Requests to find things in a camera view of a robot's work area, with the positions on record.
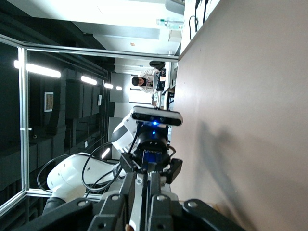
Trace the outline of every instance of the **man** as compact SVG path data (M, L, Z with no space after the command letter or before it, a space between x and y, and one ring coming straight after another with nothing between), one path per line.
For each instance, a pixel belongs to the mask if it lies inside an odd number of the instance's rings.
M134 86L139 86L140 90L145 93L155 94L156 89L153 89L153 79L154 74L159 72L156 68L153 70L142 71L138 77L134 77L131 79L131 83Z

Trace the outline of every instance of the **black hair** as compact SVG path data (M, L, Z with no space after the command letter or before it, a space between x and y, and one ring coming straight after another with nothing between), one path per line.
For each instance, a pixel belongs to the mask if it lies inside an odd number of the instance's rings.
M131 79L131 83L134 85L134 86L138 86L139 84L139 78L138 77L133 77Z

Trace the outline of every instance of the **ceiling light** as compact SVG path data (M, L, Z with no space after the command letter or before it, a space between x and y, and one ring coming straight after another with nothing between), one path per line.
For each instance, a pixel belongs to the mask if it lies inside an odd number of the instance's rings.
M14 61L14 67L17 68L17 69L20 68L19 61L18 61L18 60L15 60L15 61Z
M110 148L107 148L106 151L102 154L102 159L104 159L107 156L109 151L110 151Z
M20 68L20 63L18 60L14 61L14 67L19 69ZM37 74L41 74L44 76L51 76L51 77L55 77L55 78L60 78L61 77L61 73L60 71L55 71L49 68L45 68L42 66L38 66L38 65L34 65L34 64L26 64L26 70L28 72L33 72L33 73L37 73Z
M109 84L109 83L105 83L104 87L110 88L110 89L114 88L114 86L112 84Z
M89 78L89 77L85 77L85 76L82 76L81 77L81 81L85 82L85 83L90 83L92 85L96 85L97 84L97 81L92 79L92 78Z

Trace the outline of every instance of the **glass panel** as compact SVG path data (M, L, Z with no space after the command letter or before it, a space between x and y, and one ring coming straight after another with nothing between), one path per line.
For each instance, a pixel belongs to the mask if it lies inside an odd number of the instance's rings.
M26 196L13 209L0 217L0 230L13 230L41 216L47 198Z
M91 153L108 139L108 107L110 89L108 72L99 64L104 57L29 51L28 64L49 68L58 77L34 73L29 78L29 161L30 188L38 188L37 175L48 161L63 154ZM82 76L97 82L82 81ZM47 189L46 178L61 160L51 163L40 176Z
M0 205L21 191L18 49L0 43Z

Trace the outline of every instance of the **water bottle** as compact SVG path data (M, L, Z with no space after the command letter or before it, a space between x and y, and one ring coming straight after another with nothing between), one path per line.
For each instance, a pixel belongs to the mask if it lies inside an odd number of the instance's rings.
M157 19L156 20L157 25L164 26L168 28L169 30L183 30L183 21L179 20L172 20L172 19Z

